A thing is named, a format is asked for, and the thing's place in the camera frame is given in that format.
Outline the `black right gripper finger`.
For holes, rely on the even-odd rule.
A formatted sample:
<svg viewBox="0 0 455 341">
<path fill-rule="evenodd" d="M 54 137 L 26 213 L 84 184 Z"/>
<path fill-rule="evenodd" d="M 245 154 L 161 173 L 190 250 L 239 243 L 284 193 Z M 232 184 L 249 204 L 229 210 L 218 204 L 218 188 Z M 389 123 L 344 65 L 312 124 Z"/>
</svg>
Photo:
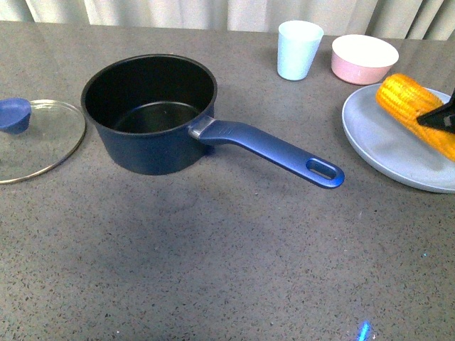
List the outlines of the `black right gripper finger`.
<svg viewBox="0 0 455 341">
<path fill-rule="evenodd" d="M 448 133 L 454 133 L 454 97 L 452 93 L 450 100 L 446 103 L 437 107 L 436 109 L 417 117 L 417 122 L 420 126 L 425 126 Z"/>
</svg>

